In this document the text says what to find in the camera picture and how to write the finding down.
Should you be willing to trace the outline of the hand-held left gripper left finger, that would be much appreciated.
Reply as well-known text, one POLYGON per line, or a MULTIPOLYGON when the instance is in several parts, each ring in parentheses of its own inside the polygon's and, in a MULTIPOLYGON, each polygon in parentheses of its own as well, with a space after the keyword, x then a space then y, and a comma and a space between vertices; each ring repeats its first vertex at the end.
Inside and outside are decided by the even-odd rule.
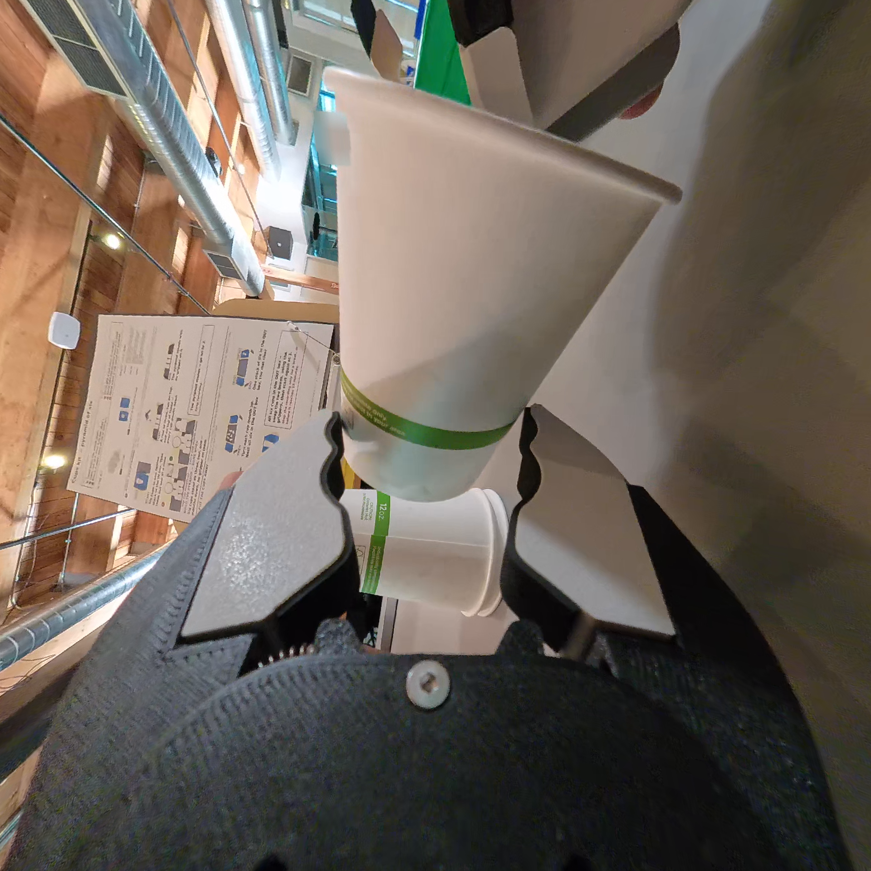
POLYGON ((341 459, 343 424, 321 410, 236 481, 193 595, 187 643, 252 633, 266 650, 311 644, 360 588, 341 459))

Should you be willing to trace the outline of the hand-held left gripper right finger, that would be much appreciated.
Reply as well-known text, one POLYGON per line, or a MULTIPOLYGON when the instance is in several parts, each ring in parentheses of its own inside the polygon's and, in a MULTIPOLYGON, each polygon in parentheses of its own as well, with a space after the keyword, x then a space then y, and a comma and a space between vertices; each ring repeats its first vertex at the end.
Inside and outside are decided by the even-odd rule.
POLYGON ((588 440, 536 404, 519 436, 519 502, 510 513, 500 591, 564 659, 598 634, 672 643, 677 631, 626 479, 588 440))

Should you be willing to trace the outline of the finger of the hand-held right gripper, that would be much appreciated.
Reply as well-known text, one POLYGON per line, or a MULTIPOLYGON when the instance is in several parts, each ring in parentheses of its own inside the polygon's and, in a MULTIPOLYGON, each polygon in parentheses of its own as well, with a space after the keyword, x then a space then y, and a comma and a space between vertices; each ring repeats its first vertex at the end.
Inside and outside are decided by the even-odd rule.
POLYGON ((681 1, 452 1, 472 105, 580 142, 665 82, 681 1))

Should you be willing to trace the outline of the green plastic bin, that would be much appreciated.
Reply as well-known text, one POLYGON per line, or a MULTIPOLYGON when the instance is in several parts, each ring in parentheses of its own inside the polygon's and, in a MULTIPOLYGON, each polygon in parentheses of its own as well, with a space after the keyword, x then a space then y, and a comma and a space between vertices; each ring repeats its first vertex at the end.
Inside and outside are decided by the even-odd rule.
POLYGON ((418 91, 471 105, 447 1, 427 1, 422 19, 416 77, 418 91))

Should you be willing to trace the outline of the grey desk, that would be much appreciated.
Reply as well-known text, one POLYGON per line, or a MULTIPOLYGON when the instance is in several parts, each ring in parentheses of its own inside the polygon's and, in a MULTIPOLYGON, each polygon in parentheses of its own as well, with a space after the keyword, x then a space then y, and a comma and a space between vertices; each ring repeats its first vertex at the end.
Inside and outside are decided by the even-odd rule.
POLYGON ((584 143, 678 184, 539 387, 749 611, 869 869, 869 2, 691 2, 584 143))

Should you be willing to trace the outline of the person's right hand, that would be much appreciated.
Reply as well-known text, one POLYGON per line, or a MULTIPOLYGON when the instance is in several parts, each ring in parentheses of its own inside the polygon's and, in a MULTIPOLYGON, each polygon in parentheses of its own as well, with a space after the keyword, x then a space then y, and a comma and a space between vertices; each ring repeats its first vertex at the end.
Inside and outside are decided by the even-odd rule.
POLYGON ((634 120, 647 114, 652 106, 659 100, 659 97, 663 90, 663 85, 664 82, 661 82, 651 92, 645 94, 636 103, 627 107, 623 112, 621 112, 619 116, 620 119, 627 121, 634 120))

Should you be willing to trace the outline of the silver ventilation duct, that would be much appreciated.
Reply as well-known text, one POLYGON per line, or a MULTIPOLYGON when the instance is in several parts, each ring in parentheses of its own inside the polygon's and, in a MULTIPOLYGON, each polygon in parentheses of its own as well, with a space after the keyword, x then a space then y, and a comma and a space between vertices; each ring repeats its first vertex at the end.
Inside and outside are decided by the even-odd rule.
POLYGON ((294 119, 280 53, 275 3, 207 2, 234 91, 254 142, 264 152, 274 143, 294 146, 294 119))
POLYGON ((89 90, 125 105, 137 135, 175 185, 223 276, 260 297, 266 277, 251 235, 206 158, 165 66, 128 1, 24 1, 54 48, 89 90))

